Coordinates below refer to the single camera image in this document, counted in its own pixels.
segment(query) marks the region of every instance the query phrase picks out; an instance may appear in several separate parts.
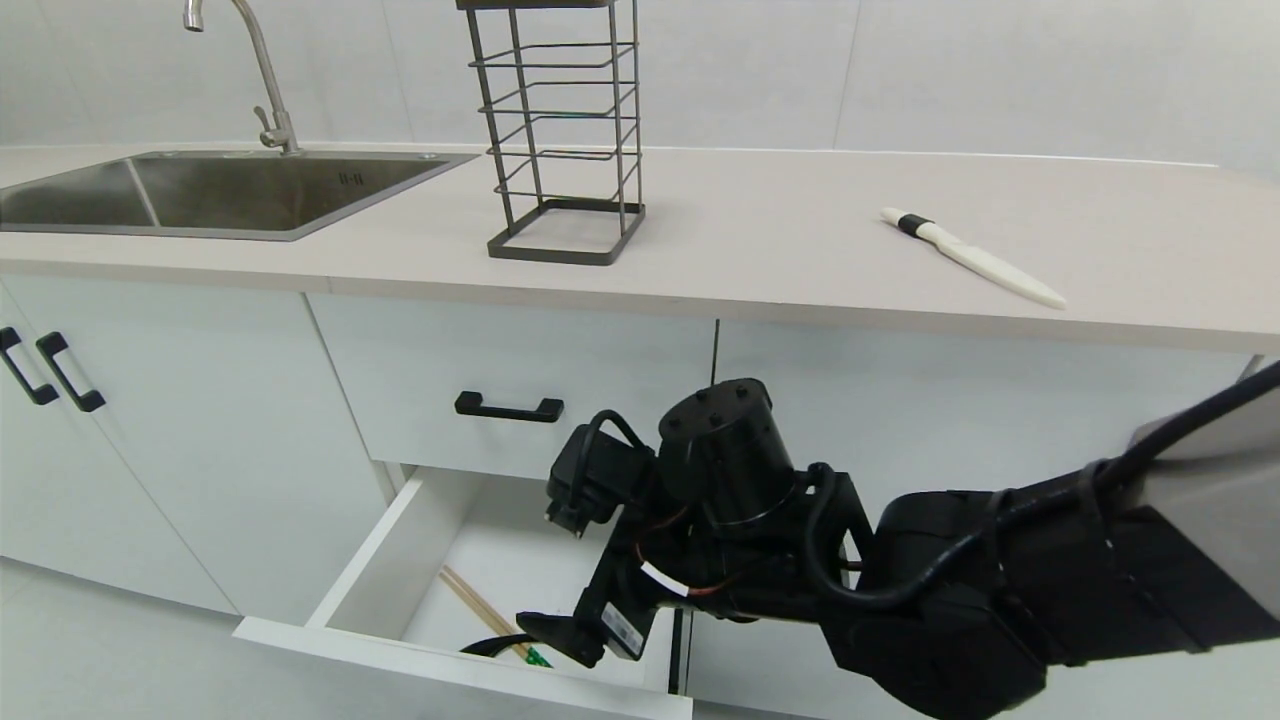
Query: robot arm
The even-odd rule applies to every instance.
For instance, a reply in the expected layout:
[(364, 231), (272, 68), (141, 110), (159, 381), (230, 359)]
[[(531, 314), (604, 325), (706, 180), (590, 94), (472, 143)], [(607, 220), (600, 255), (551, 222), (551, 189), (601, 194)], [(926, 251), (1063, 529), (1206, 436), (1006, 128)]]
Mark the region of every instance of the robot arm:
[(792, 466), (759, 380), (681, 401), (657, 454), (603, 411), (556, 460), (548, 519), (581, 534), (621, 509), (608, 547), (573, 615), (517, 621), (586, 666), (639, 659), (662, 606), (813, 623), (940, 720), (1015, 707), (1050, 665), (1276, 638), (1277, 387), (1280, 364), (1033, 486), (900, 497), (874, 532), (847, 474)]

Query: faucet handle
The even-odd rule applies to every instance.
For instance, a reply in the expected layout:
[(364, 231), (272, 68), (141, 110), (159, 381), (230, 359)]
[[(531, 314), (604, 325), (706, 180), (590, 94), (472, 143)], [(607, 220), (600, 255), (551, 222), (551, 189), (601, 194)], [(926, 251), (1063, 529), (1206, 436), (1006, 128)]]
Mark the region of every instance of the faucet handle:
[(280, 137), (282, 133), (279, 128), (271, 127), (270, 120), (266, 119), (266, 110), (264, 110), (261, 105), (253, 106), (253, 114), (262, 122), (262, 132), (257, 136), (262, 145), (268, 147), (280, 147), (284, 145), (284, 138)]
[(271, 122), (266, 119), (266, 110), (261, 105), (253, 105), (253, 114), (262, 122), (262, 135), (271, 132)]

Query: open drawer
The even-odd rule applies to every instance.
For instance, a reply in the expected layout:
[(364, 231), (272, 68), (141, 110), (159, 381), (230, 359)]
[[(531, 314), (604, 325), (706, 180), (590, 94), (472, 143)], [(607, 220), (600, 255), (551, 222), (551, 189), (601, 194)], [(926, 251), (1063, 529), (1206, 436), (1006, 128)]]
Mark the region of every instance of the open drawer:
[(609, 528), (575, 539), (543, 519), (539, 483), (420, 469), (305, 626), (246, 618), (234, 637), (421, 678), (439, 717), (690, 720), (667, 693), (672, 611), (658, 615), (644, 660), (605, 653), (586, 669), (538, 646), (553, 669), (457, 652), (493, 633), (438, 579), (449, 565), (515, 624), (521, 610), (571, 614)]

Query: wire dish rack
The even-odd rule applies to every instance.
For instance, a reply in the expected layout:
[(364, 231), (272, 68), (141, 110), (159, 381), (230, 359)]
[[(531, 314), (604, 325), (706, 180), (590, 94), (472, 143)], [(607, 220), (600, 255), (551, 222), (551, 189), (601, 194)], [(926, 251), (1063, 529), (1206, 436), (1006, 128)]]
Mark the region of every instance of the wire dish rack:
[[(502, 197), (507, 227), (489, 241), (489, 256), (576, 265), (611, 265), (635, 234), (645, 217), (640, 145), (640, 54), (639, 0), (457, 0), (467, 14), (475, 60), (470, 67), (480, 78), (480, 113), (489, 126), (490, 147), (498, 170), (494, 192)], [(620, 4), (630, 14), (620, 13)], [(525, 10), (603, 10), (608, 15), (608, 40), (599, 42), (521, 42), (518, 18)], [(481, 42), (481, 12), (504, 10), (502, 35), (509, 46), (486, 54)], [(630, 24), (630, 37), (620, 38), (620, 26)], [(515, 87), (495, 91), (495, 81)], [(548, 102), (556, 95), (567, 101)], [(539, 143), (536, 136), (552, 124), (581, 123), (558, 138), (562, 146)], [(598, 126), (608, 129), (599, 132)], [(575, 172), (561, 165), (594, 163), (596, 169)], [(585, 191), (584, 178), (599, 176), (602, 190)], [(554, 192), (552, 187), (562, 187)], [(517, 217), (517, 205), (532, 208)], [(591, 245), (612, 242), (605, 250), (563, 250), (511, 245), (511, 241), (540, 218), (553, 213), (612, 214), (609, 223), (588, 223)]]

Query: white knife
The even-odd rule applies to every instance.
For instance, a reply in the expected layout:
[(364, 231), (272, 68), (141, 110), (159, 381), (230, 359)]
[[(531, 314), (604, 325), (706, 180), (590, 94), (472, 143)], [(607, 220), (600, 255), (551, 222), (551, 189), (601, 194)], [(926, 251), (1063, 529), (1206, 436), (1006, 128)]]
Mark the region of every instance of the white knife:
[(933, 220), (904, 213), (896, 208), (884, 208), (881, 210), (881, 218), (911, 237), (933, 243), (947, 258), (1006, 290), (1011, 290), (1042, 305), (1066, 310), (1066, 300), (1053, 292), (1047, 284), (996, 258), (991, 252), (969, 245), (938, 227)]

